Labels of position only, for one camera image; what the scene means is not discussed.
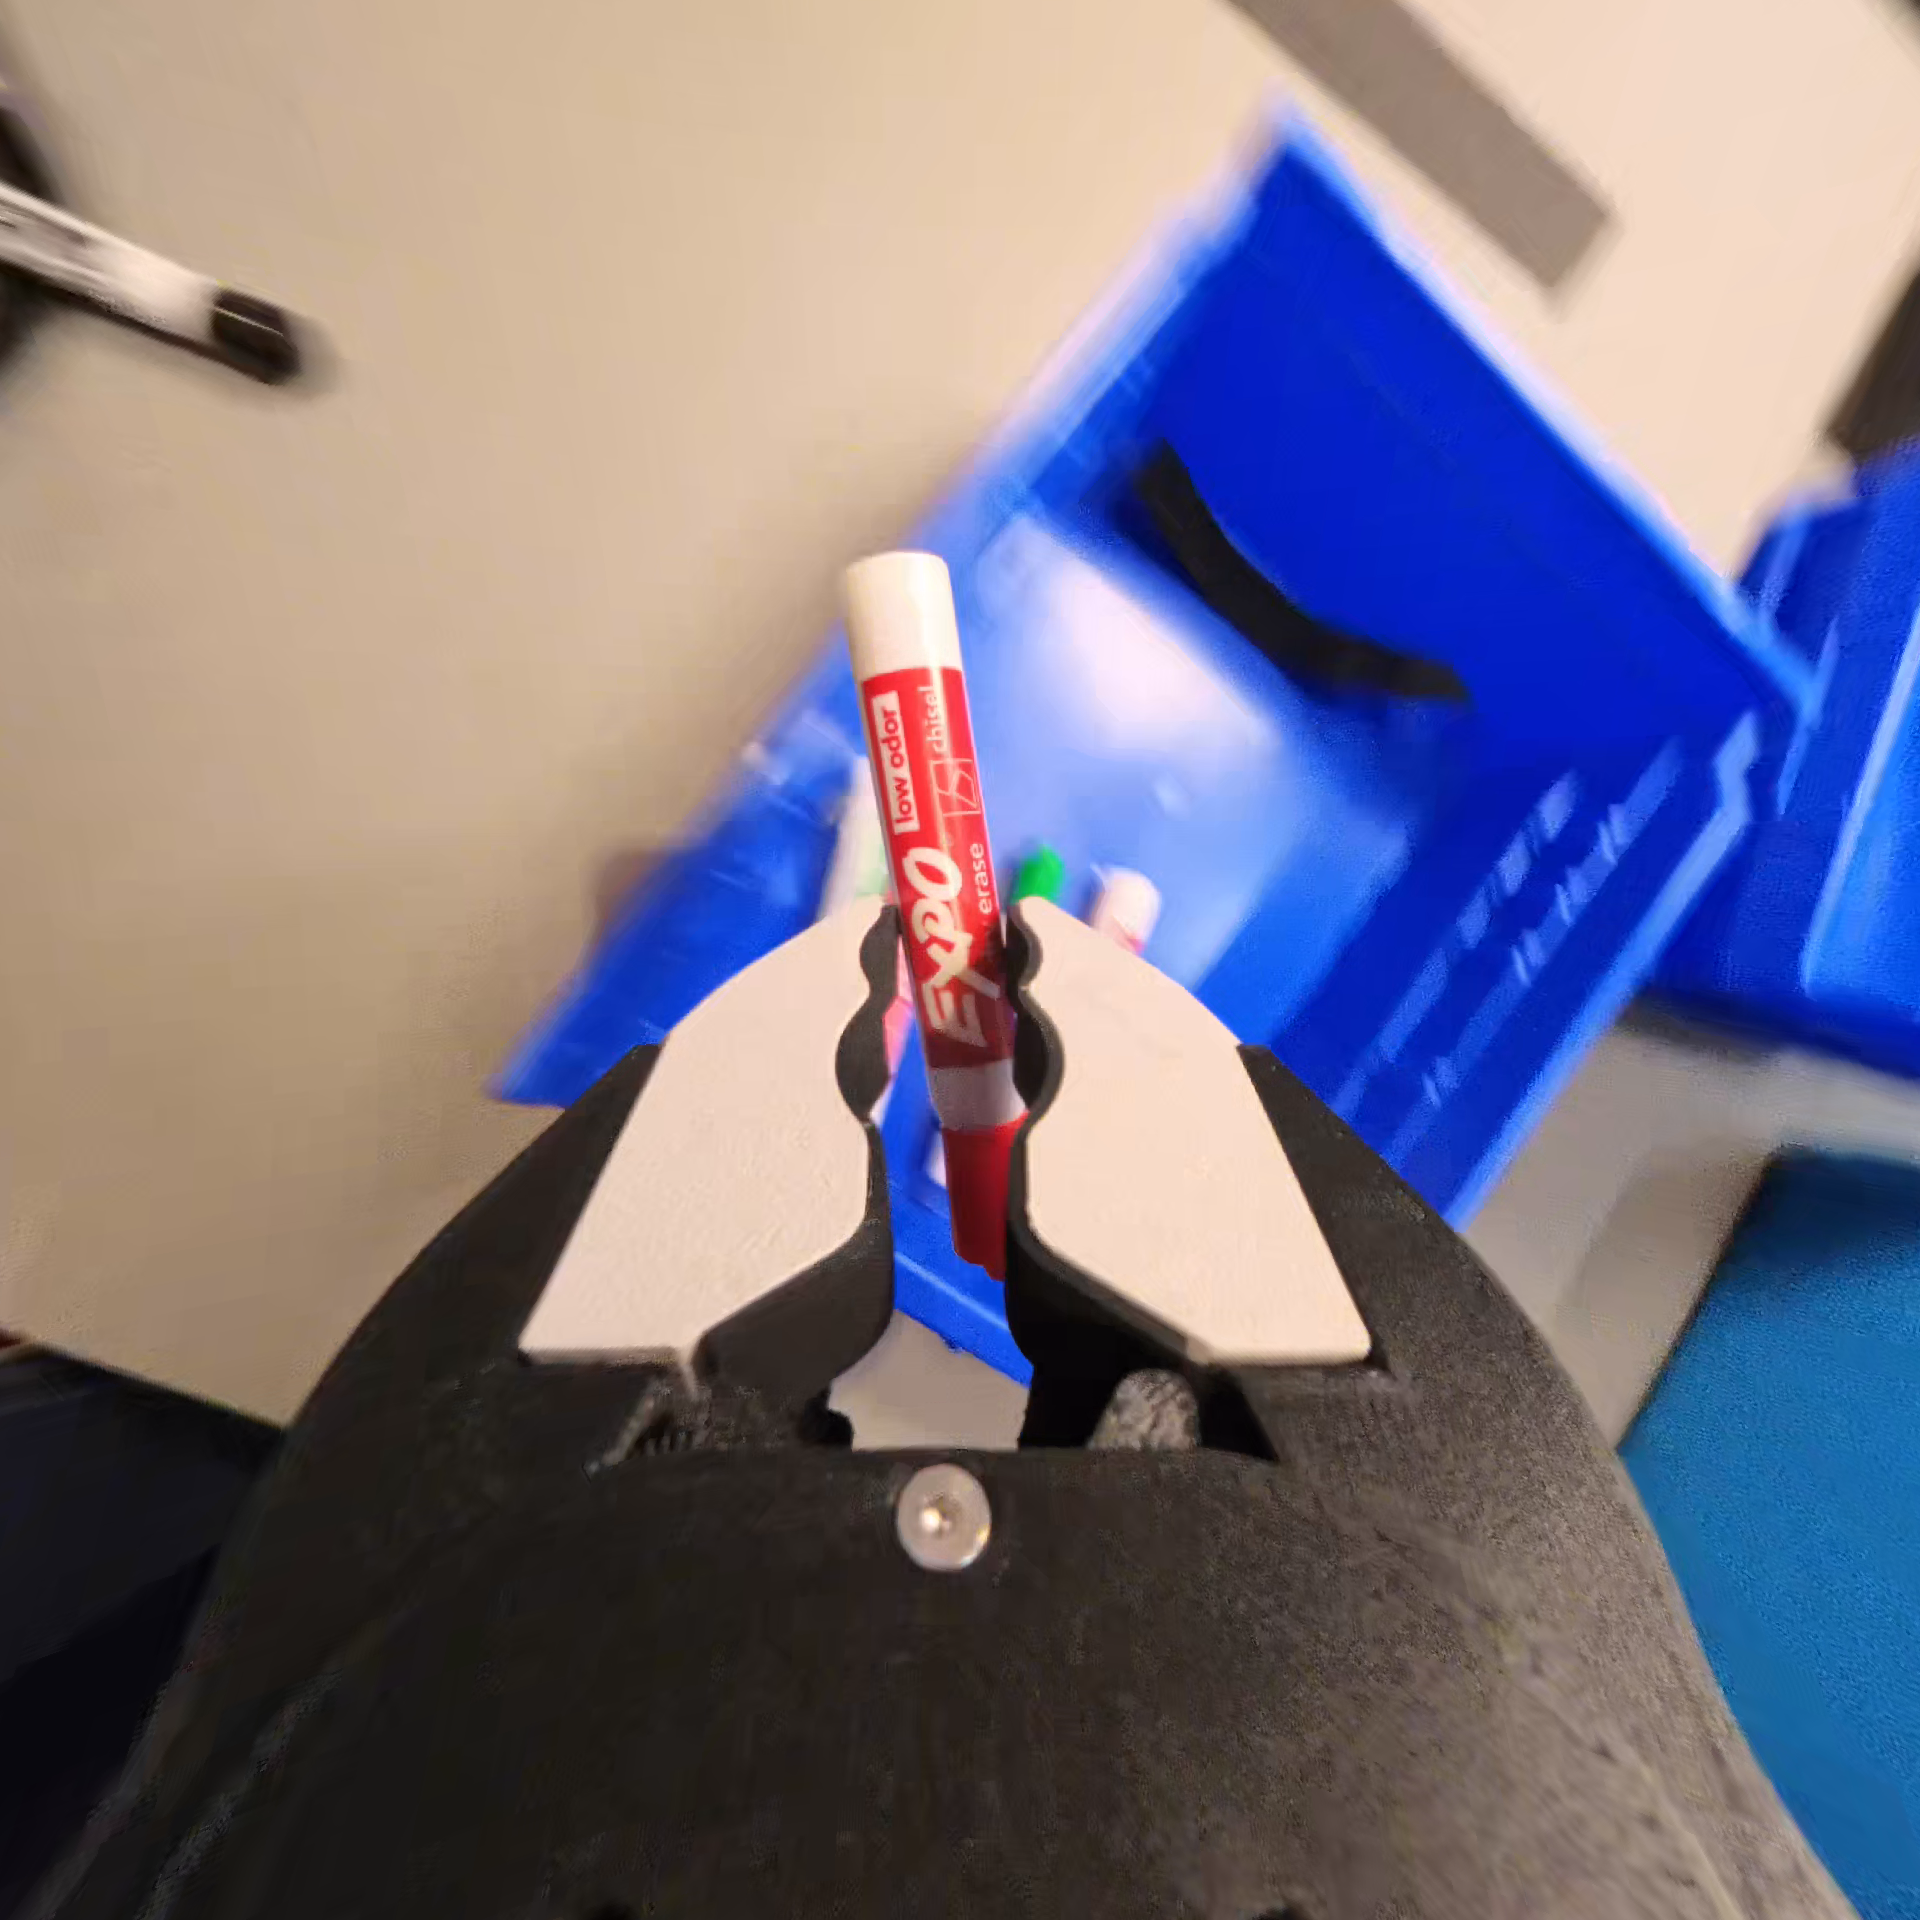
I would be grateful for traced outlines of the black dry erase marker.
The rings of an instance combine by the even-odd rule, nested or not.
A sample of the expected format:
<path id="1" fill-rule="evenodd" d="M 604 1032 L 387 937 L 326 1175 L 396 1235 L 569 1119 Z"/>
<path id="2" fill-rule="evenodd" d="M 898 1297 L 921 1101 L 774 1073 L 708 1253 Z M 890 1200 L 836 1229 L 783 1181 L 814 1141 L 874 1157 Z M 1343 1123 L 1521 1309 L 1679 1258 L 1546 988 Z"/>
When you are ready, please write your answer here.
<path id="1" fill-rule="evenodd" d="M 259 384 L 279 386 L 304 371 L 297 324 L 278 301 L 188 269 L 14 183 L 2 183 L 2 265 Z"/>

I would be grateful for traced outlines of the dark zip jacket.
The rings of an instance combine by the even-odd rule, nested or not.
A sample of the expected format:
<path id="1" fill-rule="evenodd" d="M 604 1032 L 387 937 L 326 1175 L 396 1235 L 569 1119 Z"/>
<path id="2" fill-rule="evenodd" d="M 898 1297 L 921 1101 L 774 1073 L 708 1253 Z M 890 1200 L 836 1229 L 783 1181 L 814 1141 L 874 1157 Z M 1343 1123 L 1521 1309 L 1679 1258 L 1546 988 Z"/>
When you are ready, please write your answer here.
<path id="1" fill-rule="evenodd" d="M 2 1368 L 2 1868 L 123 1765 L 282 1428 L 49 1351 Z"/>

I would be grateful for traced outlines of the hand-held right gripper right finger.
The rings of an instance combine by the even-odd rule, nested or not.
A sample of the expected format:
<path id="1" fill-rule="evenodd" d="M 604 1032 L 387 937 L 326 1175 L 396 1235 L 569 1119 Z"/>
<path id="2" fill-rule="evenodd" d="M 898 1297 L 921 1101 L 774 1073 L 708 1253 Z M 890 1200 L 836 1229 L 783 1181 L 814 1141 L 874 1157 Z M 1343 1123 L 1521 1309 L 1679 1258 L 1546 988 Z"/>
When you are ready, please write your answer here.
<path id="1" fill-rule="evenodd" d="M 1017 903 L 1004 1304 L 1035 1371 L 1120 1354 L 1224 1377 L 1343 1370 L 1374 1337 L 1254 1063 L 1190 991 Z"/>

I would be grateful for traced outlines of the blue plastic bin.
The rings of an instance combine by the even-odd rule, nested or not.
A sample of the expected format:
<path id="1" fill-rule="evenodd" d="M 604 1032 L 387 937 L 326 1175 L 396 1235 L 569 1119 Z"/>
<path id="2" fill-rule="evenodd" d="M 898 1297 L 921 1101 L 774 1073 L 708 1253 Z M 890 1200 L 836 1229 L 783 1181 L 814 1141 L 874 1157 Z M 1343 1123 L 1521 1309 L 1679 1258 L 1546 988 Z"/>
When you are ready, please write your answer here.
<path id="1" fill-rule="evenodd" d="M 920 529 L 952 573 L 1006 892 L 1034 842 L 1161 892 L 1142 959 L 1224 1021 L 1335 1215 L 1474 1207 L 1745 835 L 1807 699 L 1768 623 L 1512 377 L 1292 136 L 1150 251 Z M 846 624 L 506 1069 L 571 1105 L 856 901 L 896 912 Z M 898 947 L 874 1107 L 896 1304 L 1030 1377 L 953 1248 Z"/>
<path id="2" fill-rule="evenodd" d="M 1919 445 L 1793 504 L 1739 580 L 1811 673 L 1770 797 L 1656 969 L 1679 1017 L 1919 1075 Z"/>

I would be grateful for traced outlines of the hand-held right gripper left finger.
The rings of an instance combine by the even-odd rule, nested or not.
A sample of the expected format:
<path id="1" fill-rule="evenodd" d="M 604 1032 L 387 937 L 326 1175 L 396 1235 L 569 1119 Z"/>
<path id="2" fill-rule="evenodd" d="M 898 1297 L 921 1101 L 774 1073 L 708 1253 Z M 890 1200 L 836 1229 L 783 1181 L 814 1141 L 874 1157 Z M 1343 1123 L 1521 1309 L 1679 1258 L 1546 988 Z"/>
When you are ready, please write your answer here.
<path id="1" fill-rule="evenodd" d="M 874 1107 L 898 919 L 856 901 L 660 1042 L 521 1332 L 536 1362 L 831 1384 L 896 1309 Z"/>

